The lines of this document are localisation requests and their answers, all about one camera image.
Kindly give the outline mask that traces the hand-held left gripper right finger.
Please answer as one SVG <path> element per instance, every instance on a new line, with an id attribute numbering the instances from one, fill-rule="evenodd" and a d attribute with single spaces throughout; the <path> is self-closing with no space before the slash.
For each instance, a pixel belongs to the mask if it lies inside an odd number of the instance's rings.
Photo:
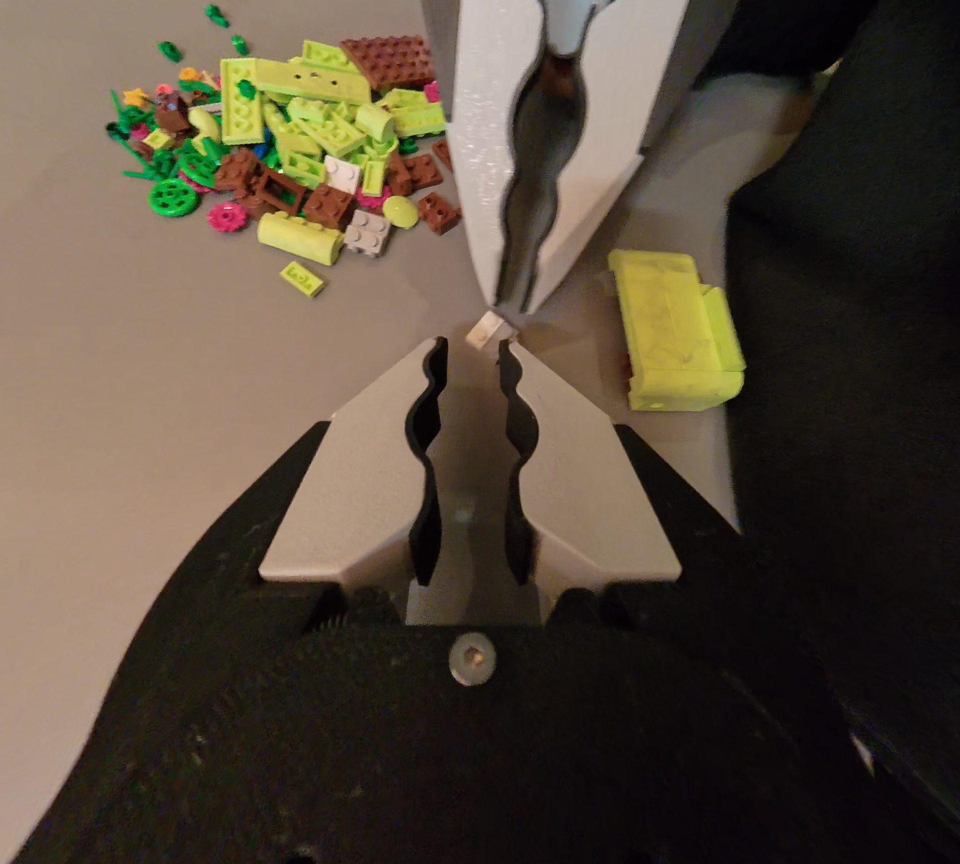
<path id="1" fill-rule="evenodd" d="M 613 419 L 520 343 L 499 345 L 510 472 L 505 548 L 550 617 L 568 591 L 673 582 L 681 563 Z"/>

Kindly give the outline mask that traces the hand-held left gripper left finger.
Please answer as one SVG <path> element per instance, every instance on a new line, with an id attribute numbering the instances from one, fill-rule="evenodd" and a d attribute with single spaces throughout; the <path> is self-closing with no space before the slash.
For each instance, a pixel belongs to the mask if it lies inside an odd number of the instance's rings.
<path id="1" fill-rule="evenodd" d="M 449 343 L 430 337 L 338 409 L 259 566 L 272 583 L 378 587 L 406 616 L 436 568 L 442 519 L 426 453 L 441 426 Z"/>

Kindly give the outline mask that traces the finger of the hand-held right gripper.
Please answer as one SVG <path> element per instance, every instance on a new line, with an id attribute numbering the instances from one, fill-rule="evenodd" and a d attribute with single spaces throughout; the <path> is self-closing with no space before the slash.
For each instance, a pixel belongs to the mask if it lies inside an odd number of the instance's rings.
<path id="1" fill-rule="evenodd" d="M 482 297 L 498 302 L 517 103 L 544 39 L 539 0 L 461 0 L 453 84 L 453 171 Z"/>
<path id="2" fill-rule="evenodd" d="M 614 0 L 585 31 L 582 135 L 558 175 L 557 212 L 524 306 L 561 284 L 642 163 L 642 140 L 690 0 Z"/>

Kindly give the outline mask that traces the large lime brick assembly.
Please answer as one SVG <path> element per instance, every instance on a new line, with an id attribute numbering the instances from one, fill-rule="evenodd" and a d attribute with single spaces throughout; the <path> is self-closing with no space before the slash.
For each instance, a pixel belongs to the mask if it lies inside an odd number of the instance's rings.
<path id="1" fill-rule="evenodd" d="M 633 411 L 700 412 L 743 388 L 746 362 L 723 288 L 694 258 L 612 250 L 607 256 L 630 358 Z"/>

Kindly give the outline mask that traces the brown square brick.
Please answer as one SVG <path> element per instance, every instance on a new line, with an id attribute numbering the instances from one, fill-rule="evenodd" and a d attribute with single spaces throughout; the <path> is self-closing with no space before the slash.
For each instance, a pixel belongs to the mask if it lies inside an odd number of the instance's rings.
<path id="1" fill-rule="evenodd" d="M 316 186 L 300 208 L 311 225 L 343 232 L 353 219 L 355 194 L 328 184 Z"/>

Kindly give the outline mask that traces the light grey brick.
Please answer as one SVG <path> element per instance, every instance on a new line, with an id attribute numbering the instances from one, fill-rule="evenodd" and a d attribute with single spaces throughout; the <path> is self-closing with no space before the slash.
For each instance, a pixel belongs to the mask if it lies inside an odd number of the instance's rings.
<path id="1" fill-rule="evenodd" d="M 465 336 L 465 342 L 478 352 L 496 353 L 503 341 L 519 338 L 518 328 L 500 313 L 489 309 Z"/>

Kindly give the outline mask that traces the small lime plate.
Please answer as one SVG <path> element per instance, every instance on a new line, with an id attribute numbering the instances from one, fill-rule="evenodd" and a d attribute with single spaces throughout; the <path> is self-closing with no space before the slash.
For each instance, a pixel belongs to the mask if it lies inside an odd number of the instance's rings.
<path id="1" fill-rule="evenodd" d="M 284 282 L 311 300 L 316 299 L 328 284 L 325 279 L 296 260 L 287 263 L 279 274 Z"/>

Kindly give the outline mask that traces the person's right hand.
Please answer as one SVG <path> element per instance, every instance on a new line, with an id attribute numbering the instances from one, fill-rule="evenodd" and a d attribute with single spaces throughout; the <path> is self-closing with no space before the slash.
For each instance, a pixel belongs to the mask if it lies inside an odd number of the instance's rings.
<path id="1" fill-rule="evenodd" d="M 546 51 L 539 76 L 544 95 L 564 100 L 573 100 L 577 97 L 578 86 L 573 59 Z"/>

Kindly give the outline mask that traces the pile of loose toy bricks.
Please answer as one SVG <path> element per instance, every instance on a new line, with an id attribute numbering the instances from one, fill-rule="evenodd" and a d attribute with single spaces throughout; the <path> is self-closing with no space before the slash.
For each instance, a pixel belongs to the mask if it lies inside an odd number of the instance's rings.
<path id="1" fill-rule="evenodd" d="M 420 34 L 305 40 L 287 59 L 255 57 L 246 39 L 216 71 L 183 66 L 174 84 L 112 90 L 107 137 L 135 160 L 165 218 L 206 212 L 218 234 L 265 213 L 299 216 L 328 184 L 383 216 L 392 195 L 417 203 L 453 172 L 430 45 Z"/>

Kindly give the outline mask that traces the lime curved slope piece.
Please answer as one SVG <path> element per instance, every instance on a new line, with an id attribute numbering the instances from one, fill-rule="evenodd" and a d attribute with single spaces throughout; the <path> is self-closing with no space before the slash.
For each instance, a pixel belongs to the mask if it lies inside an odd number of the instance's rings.
<path id="1" fill-rule="evenodd" d="M 345 236 L 340 231 L 315 224 L 286 212 L 265 213 L 257 224 L 261 244 L 282 250 L 323 266 L 339 258 Z"/>

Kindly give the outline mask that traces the person's black jacket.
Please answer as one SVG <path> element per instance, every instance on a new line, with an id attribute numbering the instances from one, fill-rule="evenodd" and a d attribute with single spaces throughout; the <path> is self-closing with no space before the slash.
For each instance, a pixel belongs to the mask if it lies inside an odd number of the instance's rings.
<path id="1" fill-rule="evenodd" d="M 743 530 L 930 862 L 958 862 L 958 0 L 876 0 L 730 199 Z"/>

